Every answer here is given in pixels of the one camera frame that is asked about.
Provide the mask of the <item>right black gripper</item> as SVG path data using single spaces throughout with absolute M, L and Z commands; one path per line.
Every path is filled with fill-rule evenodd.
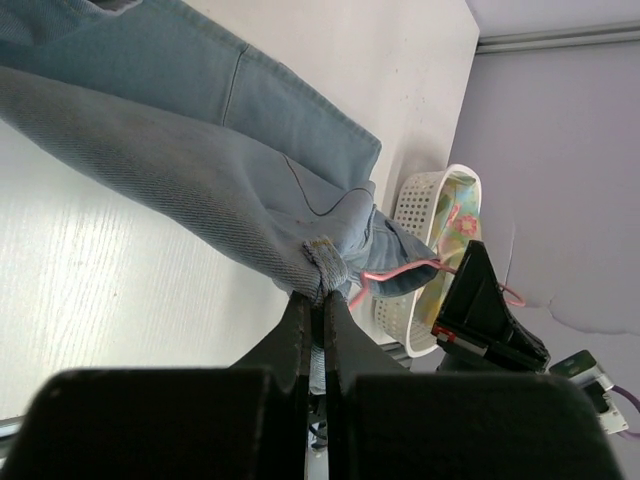
M 543 344 L 512 332 L 509 309 L 481 241 L 469 242 L 432 334 L 444 351 L 439 372 L 540 374 L 550 360 Z

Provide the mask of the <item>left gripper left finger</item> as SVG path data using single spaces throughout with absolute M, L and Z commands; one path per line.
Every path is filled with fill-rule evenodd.
M 302 479 L 311 307 L 227 368 L 76 369 L 50 378 L 11 442 L 5 479 Z

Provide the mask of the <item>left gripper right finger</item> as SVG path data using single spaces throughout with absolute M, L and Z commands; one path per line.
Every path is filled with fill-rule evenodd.
M 619 479 L 575 385 L 550 375 L 415 374 L 324 302 L 333 479 Z

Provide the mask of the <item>pink wire hanger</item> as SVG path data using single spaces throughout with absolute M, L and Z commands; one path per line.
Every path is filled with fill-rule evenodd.
M 452 274 L 455 275 L 457 274 L 457 269 L 452 268 L 450 266 L 447 266 L 445 264 L 443 264 L 441 261 L 439 260 L 418 260 L 415 262 L 410 262 L 404 266 L 398 267 L 396 269 L 393 269 L 389 272 L 386 273 L 371 273 L 371 272 L 366 272 L 366 271 L 362 271 L 360 274 L 360 283 L 361 283 L 361 289 L 359 290 L 359 292 L 349 301 L 349 311 L 353 311 L 363 300 L 364 298 L 368 295 L 368 292 L 370 290 L 370 283 L 371 281 L 375 281 L 375 282 L 386 282 L 388 280 L 394 279 L 408 271 L 412 271 L 412 270 L 416 270 L 418 268 L 424 267 L 424 266 L 429 266 L 437 271 L 444 271 L 448 274 Z M 509 293 L 510 295 L 512 295 L 515 300 L 506 300 L 506 303 L 515 306 L 515 307 L 525 307 L 526 306 L 526 302 L 525 300 L 518 294 L 516 293 L 513 289 L 511 289 L 510 287 L 508 287 L 507 285 L 504 284 L 498 284 L 499 285 L 499 292 L 502 291 L 506 291 L 507 293 Z M 429 300 L 431 301 L 432 305 L 438 305 L 440 306 L 442 304 L 442 300 L 438 299 L 438 302 L 435 303 L 435 297 L 434 298 L 430 298 Z

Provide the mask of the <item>light blue denim skirt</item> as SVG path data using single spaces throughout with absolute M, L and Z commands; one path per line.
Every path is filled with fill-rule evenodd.
M 1 5 L 1 398 L 80 366 L 230 364 L 283 298 L 431 251 L 381 146 L 180 1 Z

